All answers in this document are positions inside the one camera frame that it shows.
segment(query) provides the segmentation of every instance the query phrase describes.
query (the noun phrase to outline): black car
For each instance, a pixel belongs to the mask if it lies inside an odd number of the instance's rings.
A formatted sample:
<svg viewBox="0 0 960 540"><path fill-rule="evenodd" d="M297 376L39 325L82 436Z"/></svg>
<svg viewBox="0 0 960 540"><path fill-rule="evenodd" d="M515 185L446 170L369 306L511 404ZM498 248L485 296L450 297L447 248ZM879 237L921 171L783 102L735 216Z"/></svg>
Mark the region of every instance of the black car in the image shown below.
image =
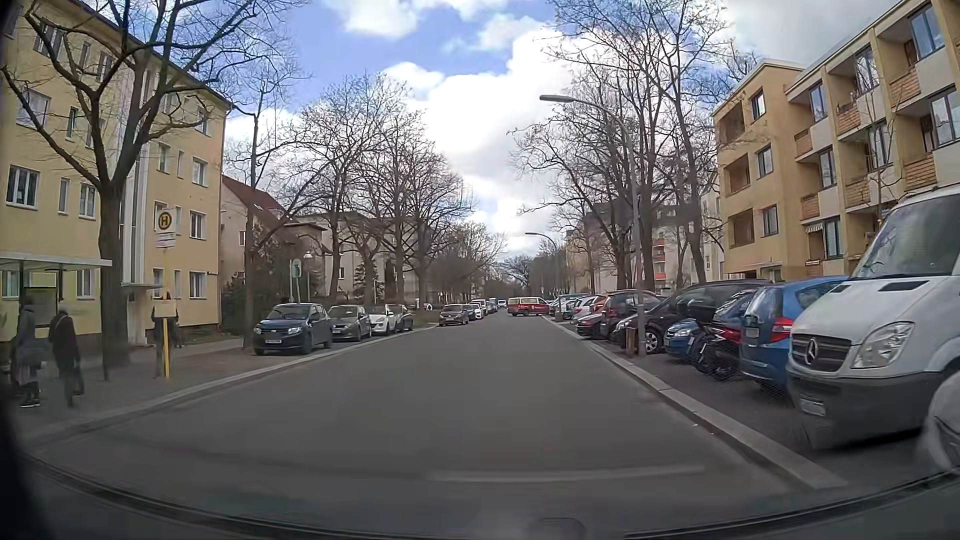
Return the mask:
<svg viewBox="0 0 960 540"><path fill-rule="evenodd" d="M727 280L691 285L661 302L646 314L647 353L659 353L663 350L663 334L674 323L685 319L677 311L678 302L702 300L714 307L725 304L734 294L748 289L756 289L769 284L767 280Z"/></svg>
<svg viewBox="0 0 960 540"><path fill-rule="evenodd" d="M470 322L470 314L476 316L471 304L447 304L440 310L440 326L465 325Z"/></svg>
<svg viewBox="0 0 960 540"><path fill-rule="evenodd" d="M411 331L414 329L414 314L403 304L387 304L396 317L394 331Z"/></svg>
<svg viewBox="0 0 960 540"><path fill-rule="evenodd" d="M314 347L333 346L330 317L319 304L280 304L253 327L253 352L300 351L308 355Z"/></svg>

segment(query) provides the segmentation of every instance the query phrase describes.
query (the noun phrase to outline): yellow pole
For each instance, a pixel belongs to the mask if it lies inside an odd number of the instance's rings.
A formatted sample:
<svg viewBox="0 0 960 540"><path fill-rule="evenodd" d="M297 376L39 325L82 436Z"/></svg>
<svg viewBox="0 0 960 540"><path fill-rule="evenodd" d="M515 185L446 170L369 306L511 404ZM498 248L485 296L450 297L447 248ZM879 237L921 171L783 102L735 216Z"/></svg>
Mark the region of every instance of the yellow pole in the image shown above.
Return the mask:
<svg viewBox="0 0 960 540"><path fill-rule="evenodd" d="M170 339L167 334L166 317L163 317L163 377L170 379Z"/></svg>

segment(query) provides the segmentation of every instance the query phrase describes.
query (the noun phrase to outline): van windshield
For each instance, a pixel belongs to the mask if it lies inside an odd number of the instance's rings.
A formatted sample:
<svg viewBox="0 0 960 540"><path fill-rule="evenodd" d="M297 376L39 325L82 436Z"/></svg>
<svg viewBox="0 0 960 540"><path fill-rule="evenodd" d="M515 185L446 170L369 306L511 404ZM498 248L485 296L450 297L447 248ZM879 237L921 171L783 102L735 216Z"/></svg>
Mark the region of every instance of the van windshield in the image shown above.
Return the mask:
<svg viewBox="0 0 960 540"><path fill-rule="evenodd" d="M960 255L960 195L937 197L895 210L887 217L855 279L946 276Z"/></svg>

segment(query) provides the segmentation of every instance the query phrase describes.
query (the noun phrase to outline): lamp post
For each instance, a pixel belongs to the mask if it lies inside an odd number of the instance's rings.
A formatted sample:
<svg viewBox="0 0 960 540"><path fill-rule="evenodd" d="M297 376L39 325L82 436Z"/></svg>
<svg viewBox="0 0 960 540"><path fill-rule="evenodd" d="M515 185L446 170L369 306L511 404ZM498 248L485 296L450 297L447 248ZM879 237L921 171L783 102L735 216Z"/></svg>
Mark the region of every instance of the lamp post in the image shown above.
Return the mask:
<svg viewBox="0 0 960 540"><path fill-rule="evenodd" d="M636 182L630 174L631 165L634 162L634 145L630 140L630 132L627 131L627 125L623 123L621 119L616 114L606 107L587 101L573 96L566 96L561 94L543 94L540 97L541 101L548 101L551 103L579 103L582 105L587 105L593 107L594 109L601 110L604 114L612 118L617 127L620 128L620 133L623 135L623 144L627 147L627 159L623 165L623 170L627 173L626 176L630 179L630 197L634 200L634 268L636 269L636 275L639 278L639 268L640 268L640 211L639 211L639 200L636 197ZM636 280L636 341L637 341L637 354L639 356L645 356L647 353L647 325L646 325L646 314L643 312L643 289L640 286L639 279Z"/></svg>
<svg viewBox="0 0 960 540"><path fill-rule="evenodd" d="M560 293L557 294L557 296L560 296L560 294L563 293L562 287L564 283L564 277L563 277L564 272L560 265L560 246L557 245L557 242L555 242L553 238L551 238L550 236L547 236L546 234L543 234L543 233L524 233L524 234L528 234L530 236L542 236L550 242L550 245L553 246L553 253L556 254L555 257L557 258L557 264L556 264L557 265L557 285L556 285L557 289L556 290L561 291Z"/></svg>

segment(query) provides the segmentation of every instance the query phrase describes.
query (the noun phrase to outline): pedestrian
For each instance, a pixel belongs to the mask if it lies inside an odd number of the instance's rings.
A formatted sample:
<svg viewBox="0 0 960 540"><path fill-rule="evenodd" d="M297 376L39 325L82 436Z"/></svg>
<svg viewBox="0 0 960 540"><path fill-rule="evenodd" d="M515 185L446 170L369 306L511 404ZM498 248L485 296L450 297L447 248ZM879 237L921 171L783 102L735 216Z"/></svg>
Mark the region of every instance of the pedestrian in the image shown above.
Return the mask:
<svg viewBox="0 0 960 540"><path fill-rule="evenodd" d="M167 293L167 300L170 300L170 293ZM154 347L156 348L156 363L154 364L154 379L163 375L163 319L164 317L156 316L156 307L150 312L150 319L154 321ZM170 355L170 361L174 361L174 336L173 328L177 324L177 321L180 320L180 310L176 312L176 316L173 318L168 318L167 320L167 344L168 351Z"/></svg>
<svg viewBox="0 0 960 540"><path fill-rule="evenodd" d="M36 316L34 299L24 296L17 318L16 336L13 338L13 359L16 363L16 382L23 387L21 407L40 405L40 377L37 372L43 367L43 347L36 339Z"/></svg>
<svg viewBox="0 0 960 540"><path fill-rule="evenodd" d="M84 394L84 375L80 370L80 347L77 345L73 317L67 314L63 305L60 305L57 314L50 321L48 339L53 347L57 371L63 383L63 398L66 405L73 408L73 397Z"/></svg>

